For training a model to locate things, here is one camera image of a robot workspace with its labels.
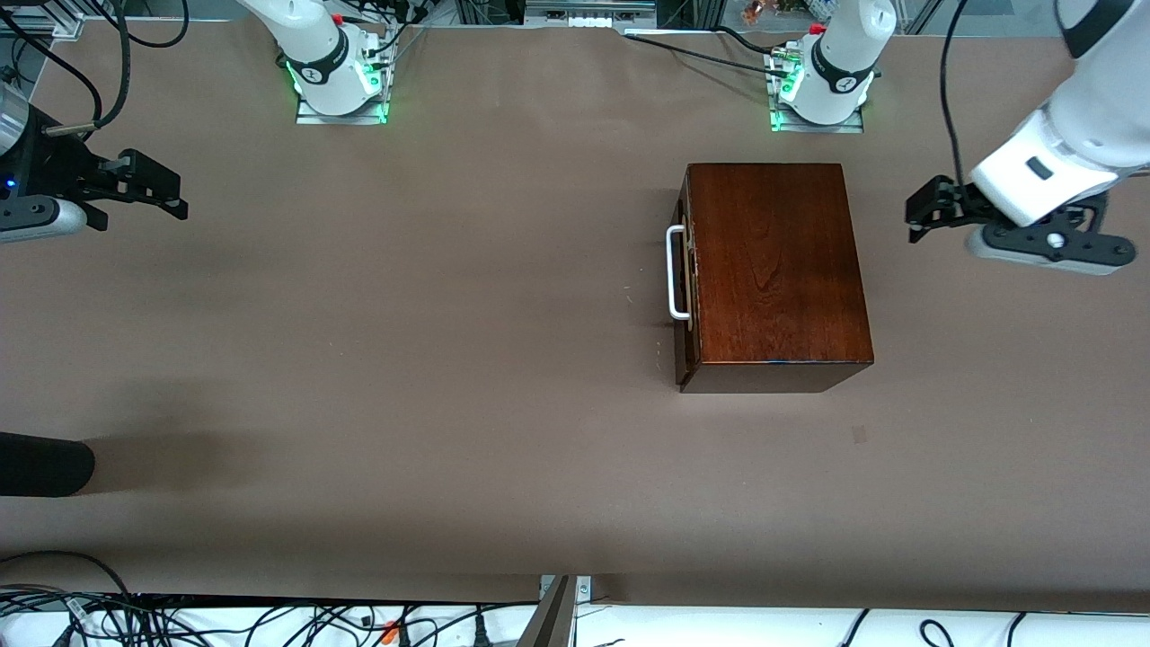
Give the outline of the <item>aluminium arm base plate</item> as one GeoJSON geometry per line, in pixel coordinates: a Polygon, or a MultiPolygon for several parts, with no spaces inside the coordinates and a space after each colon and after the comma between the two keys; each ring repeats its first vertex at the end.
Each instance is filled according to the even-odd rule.
{"type": "Polygon", "coordinates": [[[346,57],[327,71],[288,60],[298,94],[296,123],[374,126],[389,120],[394,46],[371,32],[342,32],[348,38],[346,57]]]}
{"type": "Polygon", "coordinates": [[[765,69],[768,71],[782,71],[784,76],[767,75],[765,87],[768,91],[769,123],[773,132],[802,132],[802,134],[862,134],[862,108],[854,107],[854,111],[848,120],[837,124],[818,124],[816,122],[802,118],[792,103],[788,99],[793,97],[793,91],[802,84],[804,70],[800,66],[800,55],[784,53],[783,49],[773,49],[769,54],[762,55],[765,69]]]}

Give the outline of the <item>aluminium frame profile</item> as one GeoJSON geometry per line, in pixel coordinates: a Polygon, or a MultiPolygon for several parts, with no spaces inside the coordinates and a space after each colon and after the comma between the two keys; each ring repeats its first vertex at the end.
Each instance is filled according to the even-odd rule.
{"type": "Polygon", "coordinates": [[[86,11],[80,0],[0,0],[23,31],[49,40],[77,40],[86,11]]]}

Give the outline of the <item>dark brown wooden cabinet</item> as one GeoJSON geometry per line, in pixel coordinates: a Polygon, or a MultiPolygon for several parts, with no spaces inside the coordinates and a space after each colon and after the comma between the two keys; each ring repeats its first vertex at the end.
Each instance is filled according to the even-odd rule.
{"type": "Polygon", "coordinates": [[[687,165],[698,364],[683,394],[822,393],[874,364],[845,171],[687,165]]]}

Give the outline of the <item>wooden drawer with white handle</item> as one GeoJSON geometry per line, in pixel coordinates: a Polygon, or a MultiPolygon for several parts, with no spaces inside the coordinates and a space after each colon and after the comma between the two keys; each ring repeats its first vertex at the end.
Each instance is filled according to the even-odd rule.
{"type": "Polygon", "coordinates": [[[675,384],[687,382],[698,364],[697,296],[693,269],[693,217],[690,177],[678,188],[670,225],[664,236],[667,271],[667,311],[674,326],[675,384]]]}

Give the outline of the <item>aluminium post with bracket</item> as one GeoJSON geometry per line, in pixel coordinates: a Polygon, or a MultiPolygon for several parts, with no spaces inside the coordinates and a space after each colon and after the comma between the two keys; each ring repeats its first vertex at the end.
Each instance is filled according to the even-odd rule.
{"type": "Polygon", "coordinates": [[[575,647],[576,611],[592,601],[591,576],[542,576],[540,599],[515,647],[575,647]]]}

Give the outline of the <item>black cylindrical object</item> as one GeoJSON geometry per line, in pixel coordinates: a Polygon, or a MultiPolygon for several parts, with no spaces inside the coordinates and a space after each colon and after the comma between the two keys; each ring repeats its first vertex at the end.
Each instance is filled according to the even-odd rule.
{"type": "Polygon", "coordinates": [[[74,439],[0,431],[0,496],[71,496],[92,479],[95,454],[74,439]]]}

